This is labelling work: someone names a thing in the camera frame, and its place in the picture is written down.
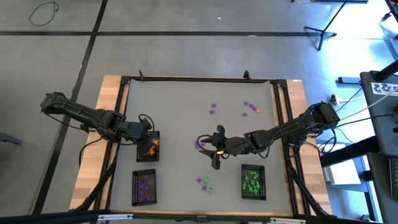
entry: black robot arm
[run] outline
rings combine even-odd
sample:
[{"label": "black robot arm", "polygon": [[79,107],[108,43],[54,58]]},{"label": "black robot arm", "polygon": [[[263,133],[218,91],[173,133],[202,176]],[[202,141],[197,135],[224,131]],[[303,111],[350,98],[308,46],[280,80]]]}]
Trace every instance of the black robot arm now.
[{"label": "black robot arm", "polygon": [[98,134],[105,140],[118,142],[121,138],[132,141],[140,148],[150,148],[152,142],[146,133],[152,128],[146,118],[139,122],[125,122],[126,117],[115,111],[92,109],[79,103],[68,100],[63,93],[47,93],[40,104],[42,112],[50,114],[64,114],[82,124],[80,128],[89,132],[90,129],[97,130]]}]

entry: metal stand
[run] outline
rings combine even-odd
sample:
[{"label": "metal stand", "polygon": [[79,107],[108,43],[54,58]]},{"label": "metal stand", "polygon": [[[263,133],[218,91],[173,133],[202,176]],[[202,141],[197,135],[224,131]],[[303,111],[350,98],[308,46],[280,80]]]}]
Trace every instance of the metal stand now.
[{"label": "metal stand", "polygon": [[334,32],[327,32],[326,30],[329,28],[329,26],[331,25],[331,23],[333,22],[333,20],[335,20],[336,16],[338,15],[338,13],[341,11],[341,9],[344,7],[344,5],[347,3],[348,0],[345,0],[344,3],[341,5],[341,7],[339,8],[339,10],[336,12],[336,14],[333,16],[333,18],[331,18],[331,21],[328,23],[328,25],[323,29],[316,29],[313,27],[304,27],[304,29],[309,29],[309,30],[314,30],[317,32],[321,32],[319,35],[321,36],[321,39],[319,41],[319,45],[318,45],[318,51],[320,51],[322,49],[322,44],[323,44],[323,40],[324,38],[328,38],[328,37],[335,37],[337,35],[337,33]]},{"label": "metal stand", "polygon": [[10,142],[13,144],[20,145],[22,144],[23,140],[20,140],[18,138],[14,138],[12,136],[9,136],[8,134],[0,133],[0,143],[1,142]]}]

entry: table leg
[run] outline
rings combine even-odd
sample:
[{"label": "table leg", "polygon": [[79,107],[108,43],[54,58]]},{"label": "table leg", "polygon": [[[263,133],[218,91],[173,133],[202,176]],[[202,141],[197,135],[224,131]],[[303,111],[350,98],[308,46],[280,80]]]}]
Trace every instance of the table leg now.
[{"label": "table leg", "polygon": [[9,136],[8,134],[0,133],[0,142],[11,142],[13,144],[20,145],[22,144],[23,140],[14,138],[12,136]]},{"label": "table leg", "polygon": [[331,166],[339,162],[363,156],[368,152],[379,152],[379,144],[375,136],[321,156],[321,165],[322,167]]}]

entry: wooden table edge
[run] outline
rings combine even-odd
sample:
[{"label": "wooden table edge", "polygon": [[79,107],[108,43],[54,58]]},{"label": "wooden table edge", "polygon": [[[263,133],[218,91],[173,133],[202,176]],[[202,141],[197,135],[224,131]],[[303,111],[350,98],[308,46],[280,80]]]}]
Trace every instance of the wooden table edge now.
[{"label": "wooden table edge", "polygon": [[[119,93],[121,78],[122,78],[122,76],[120,76],[120,75],[105,75],[104,76],[103,84],[101,86],[101,90],[98,95],[96,109],[101,108],[101,109],[105,109],[105,110],[114,110],[114,107],[116,104],[116,99],[117,99],[118,93]],[[300,113],[302,113],[303,111],[305,111],[307,109],[307,101],[305,99],[303,85],[302,85],[301,80],[287,80],[287,85],[288,85],[288,91],[289,91],[290,104],[292,106],[292,113],[293,113],[293,116],[296,117]],[[129,85],[127,84],[125,86],[125,89],[123,90],[123,97],[122,97],[121,108],[119,110],[119,113],[124,113],[124,109],[125,109],[125,106],[127,103],[128,88],[129,88]],[[273,99],[275,99],[272,85],[271,85],[271,93],[272,93]],[[284,100],[284,94],[283,94],[282,88],[279,88],[279,95],[280,95],[280,100],[281,100],[281,104],[282,104],[282,112],[283,112],[282,114],[284,116],[284,121],[287,121],[287,110],[285,107],[285,100]],[[277,124],[277,113],[275,113],[275,121],[276,121],[275,124]],[[88,136],[87,142],[91,142],[98,138],[99,138],[99,136],[97,133],[90,133]],[[307,141],[311,142],[311,143],[315,143],[315,140],[312,138],[308,138]],[[97,143],[98,144],[93,144],[93,145],[88,146],[84,151],[83,159],[81,162],[81,167],[80,167],[78,177],[76,180],[76,184],[75,184],[75,190],[73,192],[72,200],[70,203],[70,209],[73,209],[73,208],[76,208],[77,206],[79,206],[84,201],[84,199],[90,194],[90,192],[93,190],[95,185],[98,183],[98,180],[100,178],[101,167],[103,164],[106,143],[105,143],[105,141],[100,141]],[[116,151],[116,145],[117,144],[112,145],[110,159],[112,159],[114,156],[114,153]],[[300,156],[302,158],[304,179],[306,180],[305,183],[306,183],[308,189],[313,194],[315,199],[318,200],[318,203],[322,206],[322,208],[325,211],[327,211],[328,213],[331,213],[330,202],[328,199],[326,184],[325,184],[325,181],[323,180],[322,167],[320,165],[320,160],[318,157],[317,150],[314,148],[311,148],[308,145],[304,145],[304,146],[302,146],[302,149],[300,150]],[[298,204],[299,213],[304,214],[301,193],[297,186],[295,186],[295,188],[296,188],[295,194],[296,194],[296,198],[298,201],[297,204]],[[105,202],[106,202],[106,199],[108,196],[108,190],[109,190],[109,181],[104,186],[99,208],[102,208],[102,209],[105,208]],[[153,211],[153,210],[140,210],[139,212],[170,213],[170,211]],[[185,214],[189,214],[191,211],[172,211],[172,212],[175,212],[175,213],[183,212]],[[208,215],[212,214],[212,213],[214,213],[214,212],[206,212],[206,211],[202,212],[202,214],[208,214]],[[249,213],[252,214],[253,212],[216,212],[216,213],[218,213],[219,215],[248,215]],[[290,212],[290,213],[254,212],[254,213],[255,213],[255,215],[260,215],[260,216],[268,216],[269,214],[279,215],[279,216],[291,216],[292,215],[292,212]]]}]

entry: small toy piece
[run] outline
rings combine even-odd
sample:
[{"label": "small toy piece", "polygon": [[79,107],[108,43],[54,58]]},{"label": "small toy piece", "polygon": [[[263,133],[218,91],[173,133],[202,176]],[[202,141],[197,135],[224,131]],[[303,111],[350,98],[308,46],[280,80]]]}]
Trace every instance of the small toy piece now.
[{"label": "small toy piece", "polygon": [[206,144],[203,143],[203,142],[201,142],[201,143],[198,144],[197,141],[194,141],[193,143],[195,144],[195,149],[200,149],[199,144],[200,144],[201,147],[205,147],[205,145],[206,145]]}]

